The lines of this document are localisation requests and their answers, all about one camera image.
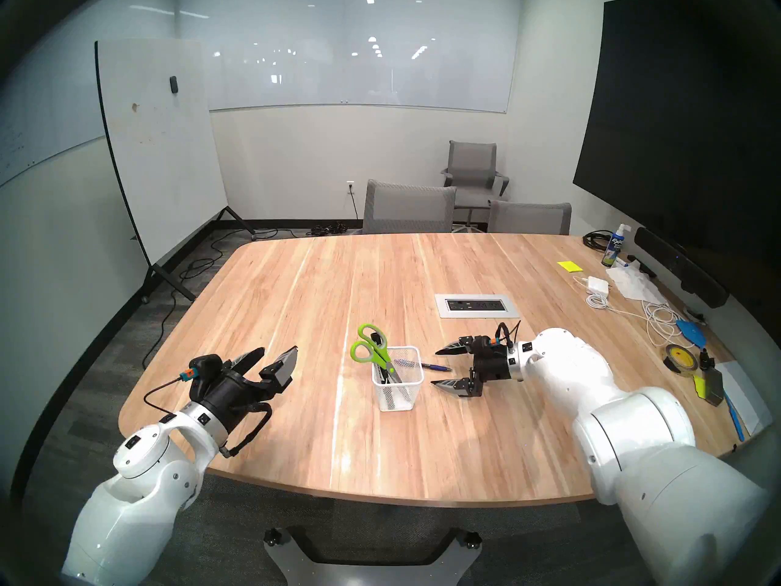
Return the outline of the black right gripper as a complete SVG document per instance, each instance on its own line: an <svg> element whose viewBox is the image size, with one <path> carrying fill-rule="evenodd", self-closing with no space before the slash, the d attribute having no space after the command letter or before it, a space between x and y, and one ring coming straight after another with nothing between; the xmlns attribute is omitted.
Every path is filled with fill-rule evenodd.
<svg viewBox="0 0 781 586"><path fill-rule="evenodd" d="M473 336L463 336L435 352L437 356L473 355L468 377L432 381L436 389L461 399L480 398L486 382L514 379L514 346L478 346L474 341Z"/></svg>

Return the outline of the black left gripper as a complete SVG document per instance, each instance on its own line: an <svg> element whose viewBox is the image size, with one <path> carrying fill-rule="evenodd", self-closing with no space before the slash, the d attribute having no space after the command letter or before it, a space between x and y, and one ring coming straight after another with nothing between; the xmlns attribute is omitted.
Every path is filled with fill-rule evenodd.
<svg viewBox="0 0 781 586"><path fill-rule="evenodd" d="M228 360L228 371L200 377L200 405L212 413L227 437L248 414L261 413L262 417L248 434L248 437L257 436L272 416L269 401L282 394L292 382L297 354L296 345L280 354L275 362L261 369L260 382L246 379L245 374L264 357L265 347Z"/></svg>

